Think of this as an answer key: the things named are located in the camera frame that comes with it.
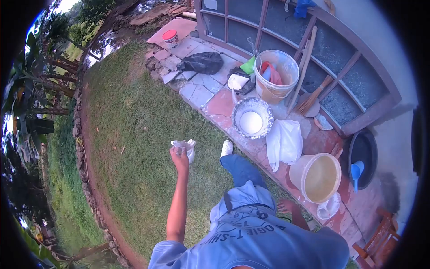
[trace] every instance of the wooden window frame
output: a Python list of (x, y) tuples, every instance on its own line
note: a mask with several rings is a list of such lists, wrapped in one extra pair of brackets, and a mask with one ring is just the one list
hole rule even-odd
[[(319, 61), (317, 58), (315, 58), (313, 55), (311, 56), (311, 60), (316, 63), (320, 68), (322, 68), (327, 74), (331, 75), (333, 77), (333, 82), (324, 89), (324, 91), (319, 95), (319, 99), (324, 99), (328, 93), (334, 89), (336, 85), (340, 85), (343, 90), (347, 92), (347, 94), (354, 100), (354, 102), (357, 104), (359, 109), (363, 114), (360, 116), (354, 118), (352, 121), (340, 126), (337, 121), (330, 115), (330, 113), (321, 106), (320, 113), (326, 117), (327, 121), (334, 127), (334, 129), (339, 133), (339, 135), (343, 138), (346, 138), (362, 128), (368, 126), (373, 121), (377, 120), (379, 117), (381, 117), (384, 113), (389, 111), (391, 108), (393, 108), (395, 105), (397, 105), (401, 100), (400, 93), (394, 84), (393, 79), (388, 74), (388, 71), (385, 69), (381, 61), (378, 59), (378, 57), (373, 53), (373, 51), (369, 48), (369, 46), (364, 43), (364, 41), (358, 37), (350, 28), (348, 28), (344, 23), (342, 23), (338, 18), (330, 14), (329, 12), (323, 10), (321, 7), (316, 6), (313, 8), (313, 10), (308, 10), (308, 15), (311, 16), (309, 24), (306, 27), (305, 33), (302, 37), (302, 40), (299, 44), (295, 44), (294, 42), (288, 40), (285, 37), (282, 37), (279, 34), (274, 33), (271, 30), (268, 30), (264, 28), (264, 23), (266, 19), (267, 14), (267, 7), (269, 4), (269, 0), (263, 0), (263, 6), (260, 16), (260, 23), (259, 25), (246, 21), (244, 19), (234, 17), (228, 14), (228, 2), (229, 0), (225, 0), (225, 14), (221, 14), (215, 11), (205, 10), (201, 9), (202, 2), (204, 0), (197, 0), (195, 1), (196, 4), (196, 13), (197, 13), (197, 29), (200, 33), (200, 38), (203, 40), (212, 42), (216, 45), (219, 45), (223, 48), (226, 48), (228, 50), (231, 50), (232, 52), (239, 54), (247, 59), (251, 58), (251, 54), (233, 44), (228, 43), (228, 21), (234, 20), (240, 23), (243, 23), (247, 26), (253, 27), (257, 29), (257, 40), (256, 40), (256, 47), (259, 49), (260, 43), (261, 43), (261, 37), (262, 33), (269, 34), (273, 36), (274, 38), (277, 38), (281, 40), (282, 42), (290, 45), (292, 48), (296, 49), (296, 53), (294, 55), (294, 60), (299, 61), (302, 50), (304, 49), (304, 46), (306, 45), (306, 40), (310, 38), (310, 34), (312, 31), (312, 27), (315, 25), (317, 19), (326, 23), (329, 27), (333, 28), (336, 32), (338, 32), (341, 36), (343, 36), (347, 41), (349, 41), (356, 49), (356, 52), (353, 54), (353, 56), (350, 58), (350, 60), (347, 62), (347, 64), (342, 68), (342, 70), (335, 74), (333, 71), (331, 71), (327, 66), (325, 66), (321, 61)], [(210, 14), (215, 15), (218, 17), (224, 18), (224, 40), (220, 40), (215, 37), (211, 37), (207, 35), (206, 27), (203, 21), (203, 14)], [(352, 91), (348, 88), (348, 86), (342, 81), (342, 78), (347, 74), (347, 72), (352, 68), (352, 66), (357, 62), (357, 60), (360, 58), (360, 56), (363, 56), (369, 64), (375, 69), (376, 73), (380, 76), (383, 83), (387, 87), (389, 93), (385, 94), (380, 100), (378, 100), (375, 104), (373, 104), (368, 109), (364, 108), (364, 106), (361, 104), (361, 102), (355, 97), (355, 95), (352, 93)], [(303, 89), (303, 87), (300, 90), (300, 94), (305, 93), (306, 90)]]

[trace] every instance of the white plastic bag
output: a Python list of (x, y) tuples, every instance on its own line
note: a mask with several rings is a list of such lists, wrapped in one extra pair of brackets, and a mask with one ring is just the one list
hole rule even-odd
[(185, 140), (183, 141), (174, 140), (174, 141), (171, 141), (170, 143), (175, 147), (180, 147), (180, 148), (185, 147), (185, 149), (187, 150), (187, 157), (188, 157), (188, 160), (190, 161), (190, 164), (194, 161), (194, 145), (196, 144), (196, 141), (192, 139), (188, 140), (188, 142), (186, 142)]
[(303, 139), (298, 121), (275, 120), (266, 136), (267, 159), (273, 172), (279, 168), (279, 161), (294, 164), (301, 156)]

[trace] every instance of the stone border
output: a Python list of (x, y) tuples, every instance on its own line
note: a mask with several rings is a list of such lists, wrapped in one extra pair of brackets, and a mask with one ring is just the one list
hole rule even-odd
[(103, 230), (104, 238), (109, 242), (109, 248), (117, 256), (118, 262), (125, 268), (132, 268), (130, 262), (127, 260), (125, 255), (119, 250), (117, 239), (109, 232), (108, 226), (104, 221), (101, 211), (97, 208), (97, 202), (92, 194), (91, 187), (88, 183), (88, 174), (86, 171), (86, 159), (85, 151), (83, 148), (84, 142), (82, 137), (82, 125), (81, 125), (81, 107), (82, 107), (82, 81), (83, 75), (85, 74), (86, 66), (81, 62), (81, 66), (78, 69), (78, 81), (76, 83), (76, 89), (74, 98), (76, 99), (76, 105), (73, 113), (74, 127), (72, 135), (75, 138), (76, 147), (76, 165), (79, 171), (79, 177), (82, 181), (82, 190), (85, 195), (86, 201), (91, 208), (91, 213), (93, 214), (94, 221), (97, 226)]

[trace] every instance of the aluminum bowl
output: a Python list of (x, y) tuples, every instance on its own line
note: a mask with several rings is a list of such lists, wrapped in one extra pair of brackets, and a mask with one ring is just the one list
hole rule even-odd
[[(240, 118), (246, 112), (253, 111), (260, 115), (263, 120), (263, 126), (261, 129), (253, 134), (245, 132), (240, 127)], [(257, 97), (248, 97), (240, 100), (236, 106), (233, 108), (233, 112), (231, 113), (231, 119), (233, 122), (234, 129), (243, 137), (248, 139), (259, 139), (265, 137), (273, 125), (273, 114), (269, 105)]]

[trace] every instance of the white shoe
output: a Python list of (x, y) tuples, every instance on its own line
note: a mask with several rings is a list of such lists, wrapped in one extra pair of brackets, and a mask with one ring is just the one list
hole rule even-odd
[(233, 143), (230, 140), (225, 140), (222, 144), (221, 157), (233, 153)]

